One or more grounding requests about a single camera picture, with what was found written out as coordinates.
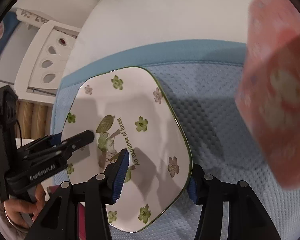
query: sleeve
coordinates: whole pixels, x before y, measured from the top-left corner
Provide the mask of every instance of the sleeve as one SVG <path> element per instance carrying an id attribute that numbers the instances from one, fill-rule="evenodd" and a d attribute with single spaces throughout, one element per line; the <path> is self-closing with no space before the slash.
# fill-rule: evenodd
<path id="1" fill-rule="evenodd" d="M 13 224 L 13 222 L 9 221 L 9 219 L 6 216 L 3 203 L 0 203 L 0 218 L 5 227 L 8 228 L 11 240 L 25 239 L 28 229 L 18 227 L 17 225 Z"/>

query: oval hole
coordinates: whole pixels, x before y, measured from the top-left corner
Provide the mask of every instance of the oval hole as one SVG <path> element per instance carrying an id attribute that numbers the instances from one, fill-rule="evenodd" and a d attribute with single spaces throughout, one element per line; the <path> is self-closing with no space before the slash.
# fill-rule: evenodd
<path id="1" fill-rule="evenodd" d="M 54 80 L 55 77 L 56 77 L 56 74 L 52 74 L 52 73 L 46 74 L 46 75 L 44 76 L 44 78 L 43 78 L 43 82 L 46 83 L 46 84 L 48 84 L 48 83 L 50 83 L 52 80 Z"/>
<path id="2" fill-rule="evenodd" d="M 62 46 L 67 46 L 66 41 L 65 41 L 64 38 L 59 39 L 59 44 L 61 44 Z"/>
<path id="3" fill-rule="evenodd" d="M 41 66 L 43 68 L 47 68 L 50 67 L 52 65 L 52 61 L 51 60 L 45 60 L 44 62 L 42 62 Z"/>
<path id="4" fill-rule="evenodd" d="M 57 54 L 56 50 L 55 50 L 54 47 L 52 47 L 52 46 L 49 47 L 48 52 L 49 52 L 50 54 Z"/>

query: wall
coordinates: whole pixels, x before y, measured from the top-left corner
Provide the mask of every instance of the wall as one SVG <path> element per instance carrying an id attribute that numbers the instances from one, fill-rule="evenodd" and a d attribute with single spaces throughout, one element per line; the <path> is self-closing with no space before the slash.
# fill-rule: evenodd
<path id="1" fill-rule="evenodd" d="M 81 28 L 99 0 L 18 0 L 13 9 L 22 8 L 48 20 Z"/>

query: glossy white surface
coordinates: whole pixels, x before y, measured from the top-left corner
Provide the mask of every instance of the glossy white surface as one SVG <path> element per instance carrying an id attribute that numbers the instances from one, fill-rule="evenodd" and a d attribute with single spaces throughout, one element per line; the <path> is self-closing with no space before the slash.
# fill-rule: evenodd
<path id="1" fill-rule="evenodd" d="M 77 38 L 64 76 L 119 51 L 163 41 L 247 41 L 252 0 L 101 0 Z"/>

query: blue towel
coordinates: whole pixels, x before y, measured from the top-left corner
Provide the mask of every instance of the blue towel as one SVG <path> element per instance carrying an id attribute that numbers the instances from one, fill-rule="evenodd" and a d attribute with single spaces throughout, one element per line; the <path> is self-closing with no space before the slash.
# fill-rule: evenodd
<path id="1" fill-rule="evenodd" d="M 0 39 L 0 54 L 6 46 L 7 42 L 9 41 L 13 31 L 19 24 L 19 20 L 17 20 L 17 16 L 14 12 L 7 12 L 2 21 L 4 25 L 4 31 L 3 36 Z"/>

